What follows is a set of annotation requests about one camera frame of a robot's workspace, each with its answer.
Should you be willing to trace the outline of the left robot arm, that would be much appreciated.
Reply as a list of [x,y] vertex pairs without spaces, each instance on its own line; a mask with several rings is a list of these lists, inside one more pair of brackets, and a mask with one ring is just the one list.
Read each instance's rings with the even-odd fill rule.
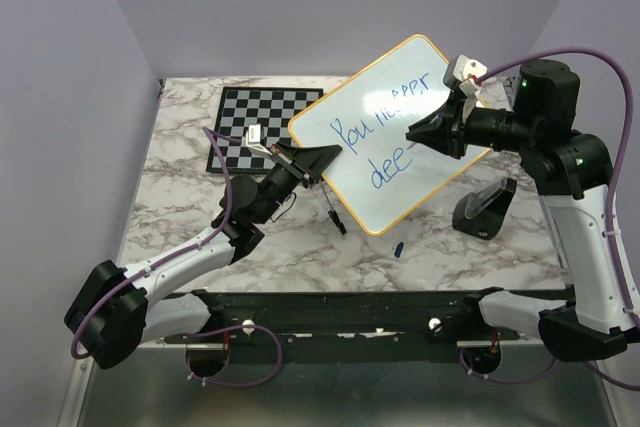
[[72,332],[71,355],[91,357],[103,369],[125,360],[143,342],[177,334],[214,340],[220,315],[199,294],[177,289],[247,257],[262,241],[267,223],[298,186],[317,184],[340,155],[338,145],[266,149],[274,166],[261,181],[226,176],[221,212],[195,237],[151,259],[120,267],[96,265],[64,316]]

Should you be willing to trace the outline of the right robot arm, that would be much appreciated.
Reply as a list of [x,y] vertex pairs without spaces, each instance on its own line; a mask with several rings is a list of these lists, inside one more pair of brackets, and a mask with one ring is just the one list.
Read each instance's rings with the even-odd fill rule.
[[495,327],[537,337],[562,362],[607,359],[639,340],[639,293],[614,215],[617,172],[605,143],[573,127],[579,76],[550,54],[518,65],[512,110],[479,108],[475,98],[487,69],[456,57],[443,77],[447,100],[411,125],[406,138],[454,159],[470,146],[517,153],[535,183],[574,298],[552,302],[487,289],[470,296],[460,326],[474,339]]

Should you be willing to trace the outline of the blue marker cap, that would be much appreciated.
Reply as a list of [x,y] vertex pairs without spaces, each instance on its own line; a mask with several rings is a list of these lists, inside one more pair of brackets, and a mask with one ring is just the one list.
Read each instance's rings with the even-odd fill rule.
[[401,256],[401,254],[402,254],[403,249],[404,249],[404,243],[403,242],[399,242],[398,245],[395,248],[394,256],[396,258],[399,258]]

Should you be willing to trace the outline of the yellow framed whiteboard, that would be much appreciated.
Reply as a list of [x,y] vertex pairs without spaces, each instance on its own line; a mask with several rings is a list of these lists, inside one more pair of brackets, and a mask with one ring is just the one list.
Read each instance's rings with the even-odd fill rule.
[[369,235],[387,232],[488,152],[470,147],[455,160],[407,150],[408,127],[447,100],[447,64],[427,36],[412,35],[288,124],[300,147],[342,147],[323,178]]

